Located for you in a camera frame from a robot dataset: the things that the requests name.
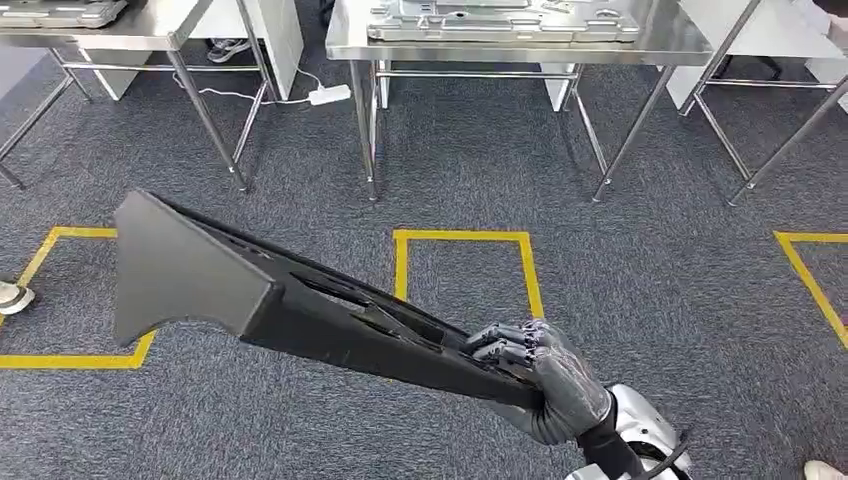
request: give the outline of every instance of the white cable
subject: white cable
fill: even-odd
[[[299,66],[297,66],[297,65],[295,65],[295,67],[294,67],[294,68],[295,68],[295,70],[297,70],[298,72],[300,72],[300,73],[302,73],[302,74],[304,74],[304,75],[306,75],[306,76],[308,76],[308,77],[312,77],[312,78],[313,78],[313,79],[314,79],[314,80],[318,83],[318,90],[323,90],[323,89],[324,89],[324,84],[323,84],[323,83],[321,83],[321,79],[320,79],[320,78],[316,77],[315,75],[313,75],[313,74],[311,74],[311,73],[309,73],[309,72],[307,72],[307,71],[301,70],[301,69],[300,69],[300,67],[299,67]],[[185,90],[185,85],[183,85],[183,82],[181,82],[181,81],[180,81],[180,79],[179,79],[179,78],[177,78],[177,72],[172,73],[172,74],[171,74],[171,78],[174,80],[174,82],[176,82],[176,83],[177,83],[177,85],[179,85],[179,86],[180,86],[180,88],[182,88],[183,90]],[[256,97],[251,97],[250,95],[245,95],[245,94],[243,94],[243,93],[239,93],[239,92],[221,92],[221,91],[219,91],[219,90],[215,90],[214,88],[208,88],[208,87],[207,87],[207,88],[200,89],[200,90],[198,90],[197,92],[198,92],[198,93],[214,93],[215,95],[221,95],[221,96],[223,96],[223,97],[239,97],[239,98],[243,98],[243,99],[245,99],[245,100],[250,100],[251,102],[255,102],[255,101],[256,101]],[[277,101],[265,101],[265,102],[261,102],[261,103],[260,103],[260,105],[273,105],[273,104],[277,104],[277,105],[296,105],[296,104],[299,104],[299,103],[307,103],[307,102],[309,102],[309,99],[308,99],[308,98],[302,98],[302,99],[300,99],[300,100],[277,100]]]
[[[320,78],[316,77],[315,75],[313,75],[313,74],[311,74],[311,73],[309,73],[309,72],[306,72],[306,71],[301,70],[301,69],[300,69],[300,67],[298,67],[297,65],[295,65],[295,66],[294,66],[294,68],[295,68],[298,72],[300,72],[300,73],[302,73],[302,74],[306,75],[307,77],[312,77],[312,78],[314,78],[314,79],[315,79],[315,81],[316,81],[316,82],[318,82],[318,89],[319,89],[319,90],[323,90],[323,89],[324,89],[324,84],[323,84],[323,83],[321,83],[321,79],[320,79]]]

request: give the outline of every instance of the white power cord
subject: white power cord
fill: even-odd
[[[310,98],[302,98],[302,99],[300,99],[300,100],[277,100],[277,101],[273,101],[273,100],[271,100],[271,101],[264,101],[264,102],[261,102],[261,103],[260,103],[260,105],[274,105],[274,104],[277,104],[277,105],[296,105],[296,104],[299,104],[299,103],[313,103],[313,104],[316,104],[316,103],[315,103],[315,100],[314,100],[314,96],[313,96],[313,94],[314,94],[315,92],[321,92],[321,91],[323,91],[323,90],[326,90],[326,89],[324,88],[324,84],[323,84],[323,83],[321,83],[321,79],[320,79],[320,78],[318,78],[317,76],[315,76],[315,75],[313,75],[313,74],[311,74],[311,73],[307,72],[307,71],[301,70],[301,69],[300,69],[300,67],[298,67],[298,66],[295,66],[294,68],[295,68],[295,70],[297,70],[298,72],[300,72],[300,73],[302,73],[302,74],[306,75],[307,77],[311,77],[312,79],[314,79],[314,80],[315,80],[315,82],[316,82],[316,83],[318,83],[318,89],[317,89],[317,90],[315,90],[315,91],[313,91],[313,92],[310,94]],[[179,78],[177,78],[177,73],[176,73],[176,72],[174,72],[174,73],[172,73],[172,74],[171,74],[171,78],[174,80],[174,82],[175,82],[177,85],[179,85],[179,86],[180,86],[180,88],[181,88],[181,89],[185,90],[185,85],[183,85],[183,82],[181,82],[181,81],[180,81],[180,79],[179,79]],[[245,95],[245,94],[243,94],[243,93],[239,93],[239,92],[222,92],[222,91],[220,91],[220,90],[215,90],[214,88],[209,88],[209,87],[207,87],[207,88],[202,88],[202,89],[198,90],[198,93],[214,93],[215,95],[221,95],[221,96],[224,96],[224,97],[239,97],[239,98],[243,98],[243,99],[245,99],[245,100],[250,100],[251,102],[255,102],[255,101],[256,101],[256,97],[251,97],[250,95]]]

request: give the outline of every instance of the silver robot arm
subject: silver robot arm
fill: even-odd
[[[577,441],[587,466],[566,480],[689,479],[685,437],[632,388],[604,388],[574,345],[544,320],[491,325],[469,337],[465,350],[539,385],[545,403],[538,410],[494,402],[491,408],[542,444]]]

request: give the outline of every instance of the shoe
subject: shoe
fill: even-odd
[[[806,480],[848,480],[848,476],[818,460],[804,464],[804,478]]]
[[[212,40],[212,48],[206,58],[212,63],[226,63],[233,55],[250,49],[250,42],[243,38],[218,38]]]
[[[35,293],[17,285],[0,282],[0,315],[20,312],[35,299]]]

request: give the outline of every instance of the black plastic part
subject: black plastic part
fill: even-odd
[[[654,446],[647,446],[646,444],[639,444],[635,442],[630,443],[630,448],[636,452],[640,457],[647,456],[649,458],[653,458],[657,463],[653,468],[648,470],[647,472],[639,475],[633,480],[650,480],[651,478],[658,477],[665,470],[671,470],[671,472],[679,479],[679,480],[691,480],[689,474],[681,471],[674,462],[680,458],[681,455],[686,453],[686,449],[689,448],[689,439],[691,438],[689,430],[684,430],[680,433],[680,442],[674,447],[674,450],[670,455],[666,456],[663,454],[658,448]]]
[[[615,431],[618,401],[612,395],[612,405],[607,417],[591,430],[577,437],[588,465],[596,464],[608,478],[621,478],[625,473],[630,478],[645,473],[642,461]]]
[[[212,320],[242,341],[470,397],[539,408],[530,381],[462,353],[468,334],[374,287],[143,191],[115,213],[115,336]]]

